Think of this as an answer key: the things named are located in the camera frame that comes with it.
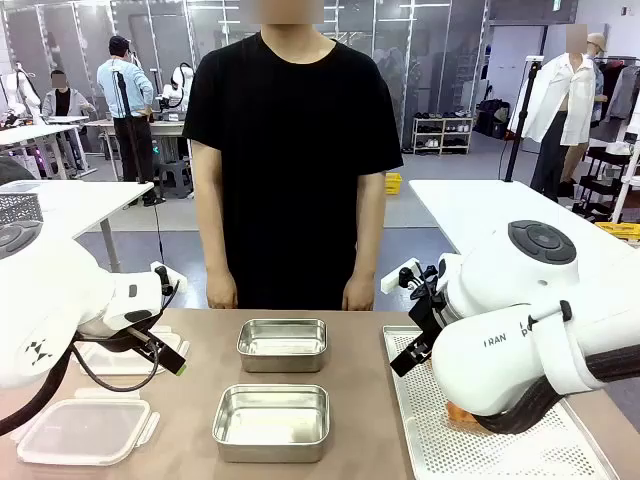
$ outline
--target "perforated tray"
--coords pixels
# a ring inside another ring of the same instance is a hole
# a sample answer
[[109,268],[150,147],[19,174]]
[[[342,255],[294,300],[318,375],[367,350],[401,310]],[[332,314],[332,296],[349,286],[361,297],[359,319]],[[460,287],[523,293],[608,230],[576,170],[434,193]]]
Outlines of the perforated tray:
[[[389,360],[419,334],[417,327],[384,327]],[[393,381],[418,480],[618,480],[564,400],[527,432],[497,435],[449,421],[430,362]]]

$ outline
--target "white wall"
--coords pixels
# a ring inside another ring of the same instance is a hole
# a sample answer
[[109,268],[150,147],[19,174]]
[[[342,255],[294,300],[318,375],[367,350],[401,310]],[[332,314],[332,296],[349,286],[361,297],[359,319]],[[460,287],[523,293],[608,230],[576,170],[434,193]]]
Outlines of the white wall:
[[[621,16],[622,7],[631,15]],[[576,23],[607,23],[607,54],[640,58],[640,0],[580,0]]]
[[493,98],[509,102],[512,110],[520,93],[524,59],[540,53],[541,40],[540,26],[493,27],[487,79],[493,85]]

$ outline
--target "man's neck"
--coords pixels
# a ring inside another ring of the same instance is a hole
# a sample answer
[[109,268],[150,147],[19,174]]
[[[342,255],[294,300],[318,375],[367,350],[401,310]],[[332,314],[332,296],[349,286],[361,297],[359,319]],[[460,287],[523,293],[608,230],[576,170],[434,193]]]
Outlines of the man's neck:
[[289,63],[314,63],[326,57],[335,43],[313,25],[262,25],[262,40]]

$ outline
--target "man's hand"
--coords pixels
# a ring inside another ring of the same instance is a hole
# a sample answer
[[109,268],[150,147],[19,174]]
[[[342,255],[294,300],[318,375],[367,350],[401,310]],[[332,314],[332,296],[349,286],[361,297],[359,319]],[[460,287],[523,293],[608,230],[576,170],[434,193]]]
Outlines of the man's hand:
[[352,275],[342,294],[342,310],[371,311],[374,296],[373,276]]
[[238,308],[238,290],[230,272],[207,275],[210,308]]

